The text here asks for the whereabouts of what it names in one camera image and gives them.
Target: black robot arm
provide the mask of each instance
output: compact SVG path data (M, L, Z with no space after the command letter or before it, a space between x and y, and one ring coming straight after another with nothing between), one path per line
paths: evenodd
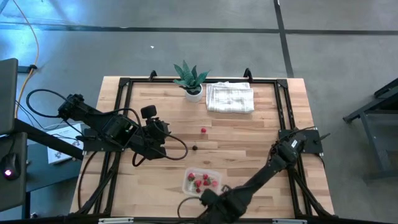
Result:
M132 111L137 122L118 111ZM69 95L59 107L58 117L67 120L82 121L90 128L84 130L84 136L78 139L84 142L85 151L123 151L131 148L146 159L160 159L166 155L165 138L168 136L169 124L152 118L156 115L155 106L141 109L146 125L142 126L138 114L129 108L122 108L108 113L102 113L84 103L82 95Z
M298 156L307 140L299 131L295 129L292 134L277 141L270 150L266 165L244 185L233 189L224 186L221 195L217 195L212 190L206 189L201 195L200 200L204 206L207 206L207 209L198 217L198 222L201 224L233 223L245 214L253 195L269 179L284 169L294 169ZM301 181L298 175L295 176L295 179ZM304 193L308 194L311 204L319 215L330 215L316 201L315 197L302 181L298 184L301 188L306 189Z

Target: yellow cable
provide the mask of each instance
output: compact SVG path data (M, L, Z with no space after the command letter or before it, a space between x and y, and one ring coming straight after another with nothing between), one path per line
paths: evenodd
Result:
M27 20L27 18L26 18L26 16L25 16L24 12L22 12L22 9L20 9L20 7L18 6L17 2L15 2L15 0L12 0L12 1L14 1L14 4L17 6L17 8L18 8L18 10L21 12L21 14L24 16L24 18L25 18L25 20L26 20L26 23L29 25L30 29L32 30L33 36L35 37L36 46L37 46L37 54L36 54L35 63L33 63L33 64L36 65L36 64L37 64L37 59L39 59L39 41L37 40L36 33L35 33L35 31L33 30L33 28L32 28L32 26L31 26L30 22ZM23 92L24 92L24 90L25 90L26 83L27 83L27 81L31 78L31 76L32 76L32 74L33 74L33 71L34 71L34 69L31 69L31 70L30 70L28 76L26 77L24 83L22 84L21 91L19 92L18 104L16 105L16 108L15 108L15 118L18 118L19 103L21 102L22 94L23 94Z

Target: wooden tabletop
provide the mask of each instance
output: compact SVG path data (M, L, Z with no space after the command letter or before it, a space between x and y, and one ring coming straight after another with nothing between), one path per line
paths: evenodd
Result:
M104 77L96 107L98 110L105 112L114 109L119 78ZM313 126L304 80L291 78L288 79L288 84L297 127ZM176 84L134 84L130 107L139 111L142 107L156 105L157 116L170 123L169 131L185 141L189 148L197 145L199 150L190 150L188 156L181 161L157 159L144 161L139 167L133 167L131 164L133 152L125 151L119 166L112 216L176 217L178 204L188 197L182 192L182 182L187 167L218 171L223 175L222 184L235 187L245 183L264 166L269 148L277 139L280 129L273 85L251 84L255 107L251 114L207 111L206 85L203 87L201 101L189 103L184 97L184 91ZM121 107L125 96L126 90L123 92ZM132 113L129 113L129 117L135 120ZM200 133L202 127L207 129L206 134ZM184 153L181 143L171 138L166 139L165 147L167 155L171 157L179 157ZM97 153L88 165L81 186L82 203L88 200L98 185L103 157L104 153ZM303 154L302 158L309 189L323 207L333 213L321 160L309 154ZM301 191L298 191L298 199L301 210L305 211ZM180 212L183 217L196 217L203 209L198 201L190 200L184 203ZM76 192L71 207L71 212L75 211L77 211ZM294 217L286 171L279 172L254 195L243 217Z

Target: clear plastic tray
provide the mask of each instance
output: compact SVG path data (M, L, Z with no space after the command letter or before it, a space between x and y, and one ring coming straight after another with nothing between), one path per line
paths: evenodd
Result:
M222 175L217 171L189 167L185 170L182 191L187 195L200 196L205 189L211 189L217 194L220 194L221 177Z

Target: gray floor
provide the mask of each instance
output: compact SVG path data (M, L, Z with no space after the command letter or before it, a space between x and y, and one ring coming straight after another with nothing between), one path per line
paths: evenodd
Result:
M42 24L136 27L277 28L271 0L19 1L27 17ZM287 29L397 29L393 0L280 0ZM10 1L0 22L23 22ZM81 93L95 105L105 75L174 74L173 63L186 59L212 76L241 76L246 67L256 77L286 77L278 34L199 34L37 31L40 70L25 93L50 88ZM331 132L323 146L333 206L345 218L398 221L398 181L366 185L362 176L375 160L361 123L342 117L371 99L397 77L398 36L288 35L294 75L304 78L319 130ZM16 57L28 65L35 56L30 30L2 30L0 59ZM18 77L21 86L24 75ZM56 113L61 100L37 95L34 107ZM57 120L38 118L43 125ZM75 180L32 194L32 211L44 216L68 213ZM57 192L69 197L59 198ZM35 198L44 197L42 205ZM20 208L0 213L19 218Z

